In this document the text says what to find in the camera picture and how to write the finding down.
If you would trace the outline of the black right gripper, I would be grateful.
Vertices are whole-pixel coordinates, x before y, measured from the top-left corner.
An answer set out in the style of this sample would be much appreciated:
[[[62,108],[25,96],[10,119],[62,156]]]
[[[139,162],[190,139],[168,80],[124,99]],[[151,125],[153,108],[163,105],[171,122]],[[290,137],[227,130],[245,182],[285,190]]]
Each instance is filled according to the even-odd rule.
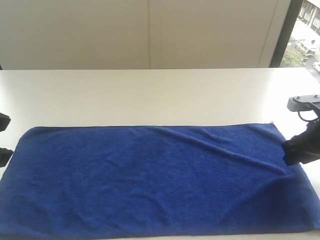
[[[284,151],[283,160],[287,166],[299,163],[307,164],[320,159],[320,123],[316,122],[308,126],[306,131],[299,136],[281,144]]]

